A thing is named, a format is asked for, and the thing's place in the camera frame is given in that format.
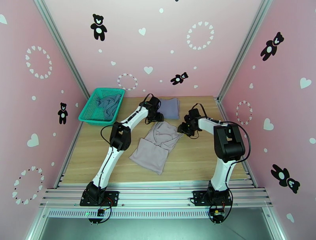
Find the teal plastic laundry basket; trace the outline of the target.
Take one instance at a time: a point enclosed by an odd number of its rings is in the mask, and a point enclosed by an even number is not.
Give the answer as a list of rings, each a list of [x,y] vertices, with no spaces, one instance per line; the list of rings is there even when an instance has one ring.
[[[107,96],[117,94],[121,95],[121,99],[119,101],[114,117],[111,120],[105,120],[103,109],[97,107],[96,105],[96,98],[102,99]],[[86,122],[90,125],[96,126],[107,126],[113,124],[117,118],[124,94],[125,90],[121,88],[96,88],[94,92],[91,94],[90,98],[88,99],[86,105],[82,109],[78,119],[82,122]]]

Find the circuit board with yellow connector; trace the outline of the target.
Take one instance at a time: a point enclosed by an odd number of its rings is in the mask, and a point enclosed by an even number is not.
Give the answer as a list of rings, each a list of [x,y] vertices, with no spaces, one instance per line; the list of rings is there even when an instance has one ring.
[[[225,210],[223,209],[209,209],[209,218],[215,224],[221,224],[226,217]]]

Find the aluminium front rail frame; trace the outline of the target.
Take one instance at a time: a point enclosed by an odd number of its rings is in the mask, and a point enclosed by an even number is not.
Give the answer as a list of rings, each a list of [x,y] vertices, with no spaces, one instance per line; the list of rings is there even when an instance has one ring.
[[[208,181],[166,181],[110,183],[107,191],[119,191],[119,208],[193,208],[189,200],[195,190],[205,190]],[[271,207],[265,188],[255,187],[251,180],[229,182],[233,207]],[[47,189],[39,202],[44,208],[80,208],[80,199],[86,187],[82,184],[60,184]]]

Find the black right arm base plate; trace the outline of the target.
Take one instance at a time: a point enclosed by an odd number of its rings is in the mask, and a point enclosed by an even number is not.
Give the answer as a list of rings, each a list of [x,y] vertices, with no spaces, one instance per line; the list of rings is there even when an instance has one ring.
[[[228,190],[225,191],[193,191],[193,204],[195,206],[231,206],[232,198]]]

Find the blue ribbed shirt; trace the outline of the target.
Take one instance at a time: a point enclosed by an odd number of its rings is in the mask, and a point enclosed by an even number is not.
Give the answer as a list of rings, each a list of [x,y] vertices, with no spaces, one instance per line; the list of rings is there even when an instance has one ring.
[[[96,98],[96,105],[99,108],[103,109],[103,114],[105,120],[111,120],[114,117],[114,114],[117,110],[117,107],[119,105],[119,101],[121,99],[121,95],[112,95],[107,96],[105,98],[100,99],[99,97]]]

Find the lavender blue shirt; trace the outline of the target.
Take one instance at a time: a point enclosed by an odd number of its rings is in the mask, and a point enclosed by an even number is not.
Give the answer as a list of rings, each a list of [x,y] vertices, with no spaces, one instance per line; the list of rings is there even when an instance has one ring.
[[[180,101],[177,98],[159,99],[159,112],[163,114],[165,119],[179,119]]]

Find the aluminium corner post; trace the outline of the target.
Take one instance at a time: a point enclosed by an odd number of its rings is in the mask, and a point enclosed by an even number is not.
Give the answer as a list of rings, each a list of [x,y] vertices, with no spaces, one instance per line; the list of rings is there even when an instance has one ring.
[[[241,48],[236,56],[235,61],[232,64],[230,71],[224,81],[224,84],[216,97],[216,101],[218,104],[221,104],[227,91],[229,90],[230,85],[232,84],[251,44],[272,4],[273,0],[261,0],[258,10],[254,16],[254,19],[249,27],[249,30],[245,36],[245,39],[241,45]]]
[[[55,43],[57,44],[59,51],[61,52],[62,56],[64,57],[64,60],[66,61],[71,73],[74,76],[74,79],[79,86],[80,90],[82,91],[84,97],[88,100],[90,97],[90,94],[84,84],[84,81],[70,55],[70,52],[65,45],[65,42],[63,41],[63,38],[50,14],[50,11],[45,3],[45,0],[33,0],[35,3],[39,13],[41,14],[46,26],[48,27]]]

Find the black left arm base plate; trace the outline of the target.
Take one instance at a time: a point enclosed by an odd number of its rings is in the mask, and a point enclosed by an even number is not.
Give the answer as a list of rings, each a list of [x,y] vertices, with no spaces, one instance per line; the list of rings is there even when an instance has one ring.
[[[117,206],[119,198],[119,191],[101,191],[101,192],[90,192],[84,191],[81,199],[80,206],[105,206],[113,207]]]

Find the mauve grey shirt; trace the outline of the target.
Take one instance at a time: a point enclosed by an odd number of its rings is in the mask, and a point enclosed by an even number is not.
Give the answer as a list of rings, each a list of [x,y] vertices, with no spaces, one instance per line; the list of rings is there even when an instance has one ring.
[[[139,166],[161,175],[169,153],[183,136],[177,127],[168,122],[157,122],[145,138],[139,140],[138,147],[129,157]]]

